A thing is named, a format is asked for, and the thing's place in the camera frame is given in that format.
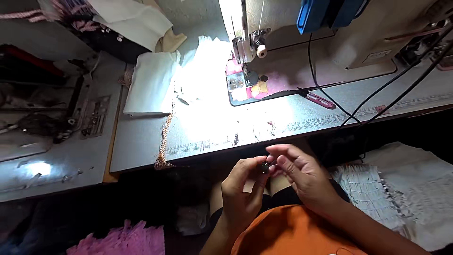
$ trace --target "industrial sewing machine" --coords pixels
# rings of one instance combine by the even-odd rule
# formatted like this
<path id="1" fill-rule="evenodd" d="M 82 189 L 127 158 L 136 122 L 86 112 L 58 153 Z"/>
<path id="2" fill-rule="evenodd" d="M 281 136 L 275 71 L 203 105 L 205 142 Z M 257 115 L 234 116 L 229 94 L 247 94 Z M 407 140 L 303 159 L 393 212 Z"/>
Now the industrial sewing machine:
<path id="1" fill-rule="evenodd" d="M 308 41 L 319 85 L 343 84 L 395 72 L 395 55 L 414 38 L 441 32 L 453 14 L 453 0 L 219 3 L 233 44 L 226 76 L 235 106 L 315 88 Z"/>

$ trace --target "orange shirt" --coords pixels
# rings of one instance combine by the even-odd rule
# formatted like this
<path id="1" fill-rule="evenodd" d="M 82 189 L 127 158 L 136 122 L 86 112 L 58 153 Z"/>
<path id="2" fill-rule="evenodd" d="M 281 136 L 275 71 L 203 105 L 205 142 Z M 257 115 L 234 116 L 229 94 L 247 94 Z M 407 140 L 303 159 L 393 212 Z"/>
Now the orange shirt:
<path id="1" fill-rule="evenodd" d="M 366 255 L 304 206 L 280 206 L 260 214 L 237 238 L 232 255 Z"/>

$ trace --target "machine label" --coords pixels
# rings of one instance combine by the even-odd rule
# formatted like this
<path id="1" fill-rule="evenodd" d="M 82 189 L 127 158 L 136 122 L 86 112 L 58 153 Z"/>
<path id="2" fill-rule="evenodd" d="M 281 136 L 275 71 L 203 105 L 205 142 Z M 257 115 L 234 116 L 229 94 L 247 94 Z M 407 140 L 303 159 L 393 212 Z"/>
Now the machine label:
<path id="1" fill-rule="evenodd" d="M 391 49 L 390 49 L 390 50 L 385 50 L 385 51 L 380 51 L 380 52 L 371 53 L 371 54 L 368 55 L 368 57 L 363 61 L 363 64 L 364 64 L 364 63 L 371 62 L 371 61 L 373 61 L 374 59 L 383 58 L 383 57 L 387 56 L 388 54 L 390 54 L 390 52 L 392 52 Z"/>

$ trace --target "pink fuzzy fabric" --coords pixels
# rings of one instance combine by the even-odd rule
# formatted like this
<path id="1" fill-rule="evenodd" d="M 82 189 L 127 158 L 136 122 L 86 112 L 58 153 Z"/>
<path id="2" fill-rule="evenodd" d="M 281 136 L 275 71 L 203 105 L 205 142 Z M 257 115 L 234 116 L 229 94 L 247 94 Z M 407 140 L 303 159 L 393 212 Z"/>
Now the pink fuzzy fabric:
<path id="1" fill-rule="evenodd" d="M 66 250 L 68 255 L 165 255 L 164 226 L 145 228 L 145 221 L 134 227 L 130 220 L 124 227 L 110 230 L 104 239 L 93 233 Z"/>

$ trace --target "pink handle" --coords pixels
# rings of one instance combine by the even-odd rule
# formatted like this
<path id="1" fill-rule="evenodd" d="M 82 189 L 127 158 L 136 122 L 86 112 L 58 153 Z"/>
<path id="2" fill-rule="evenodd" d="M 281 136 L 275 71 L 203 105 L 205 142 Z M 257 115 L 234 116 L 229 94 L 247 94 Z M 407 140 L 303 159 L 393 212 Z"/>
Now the pink handle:
<path id="1" fill-rule="evenodd" d="M 335 109 L 337 106 L 335 104 L 333 104 L 332 102 L 330 102 L 329 100 L 325 100 L 323 99 L 322 97 L 318 96 L 318 95 L 315 95 L 311 92 L 309 92 L 307 94 L 307 97 L 306 99 L 312 101 L 313 103 L 317 103 L 319 104 L 320 106 L 322 107 L 325 107 L 327 109 Z"/>

